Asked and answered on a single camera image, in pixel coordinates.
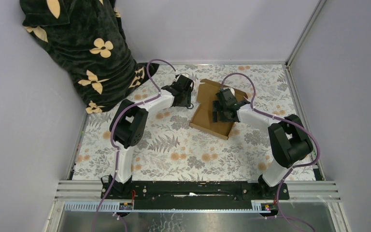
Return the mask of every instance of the floral tablecloth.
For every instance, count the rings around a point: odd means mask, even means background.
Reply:
[[[197,109],[196,95],[200,80],[221,82],[230,73],[248,75],[256,85],[255,106],[280,116],[294,114],[294,104],[285,80],[282,65],[177,65],[179,73],[195,81],[191,101],[195,107],[171,107],[149,116],[143,139],[137,145],[131,165],[133,180],[166,181],[236,181],[257,180],[272,162],[267,135],[259,130],[236,123],[230,138],[223,140],[189,127]],[[159,86],[174,79],[171,67],[163,65],[153,77]],[[243,77],[232,76],[226,84],[253,95],[250,83]],[[139,87],[131,101],[157,93],[150,81]],[[115,149],[110,144],[109,125],[118,109],[91,114],[81,141],[73,180],[99,180],[112,173]],[[298,168],[288,180],[314,180],[310,167]]]

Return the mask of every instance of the white wall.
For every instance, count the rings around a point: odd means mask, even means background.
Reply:
[[[352,231],[371,231],[371,1],[329,0],[292,72]]]
[[[285,61],[318,0],[117,0],[138,61]]]
[[[0,232],[42,231],[84,116],[23,18],[19,1],[0,1]]]

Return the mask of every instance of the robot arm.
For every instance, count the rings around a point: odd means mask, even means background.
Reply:
[[[133,158],[133,151],[135,145],[143,137],[144,128],[149,115],[155,115],[157,112],[172,107],[182,106],[192,108],[191,103],[191,92],[193,90],[194,83],[183,75],[176,76],[170,86],[164,86],[161,88],[160,97],[156,98],[158,94],[151,96],[142,101],[132,102],[129,100],[123,100],[112,120],[110,125],[110,131],[121,112],[128,106],[138,102],[143,104],[134,106],[126,111],[114,130],[113,139],[119,146],[119,152],[114,159],[115,171],[117,172],[116,181],[120,183],[126,183],[131,178],[131,161]]]
[[[303,160],[312,152],[311,140],[300,129],[253,111],[249,101],[238,102],[230,89],[221,90],[217,97],[218,101],[213,102],[214,122],[218,119],[221,122],[242,122],[269,134],[274,160],[258,179],[265,192],[278,185],[295,162]],[[296,115],[285,119],[302,126]]]

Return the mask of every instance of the cardboard box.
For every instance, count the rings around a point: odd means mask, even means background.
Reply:
[[[190,126],[227,140],[234,122],[213,122],[213,101],[218,100],[216,93],[219,92],[220,87],[221,83],[208,79],[201,80],[197,94],[200,105],[191,119]],[[244,96],[248,98],[245,92],[234,90],[238,101],[242,101]]]

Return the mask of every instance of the brown box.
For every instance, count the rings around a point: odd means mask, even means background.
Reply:
[[[208,79],[201,80],[197,94],[197,101],[200,105],[191,119],[190,126],[227,140],[234,122],[213,122],[213,101],[217,100],[216,93],[219,92],[220,87],[221,84],[218,82]],[[234,90],[238,101],[242,101],[244,96],[247,98],[245,92]]]

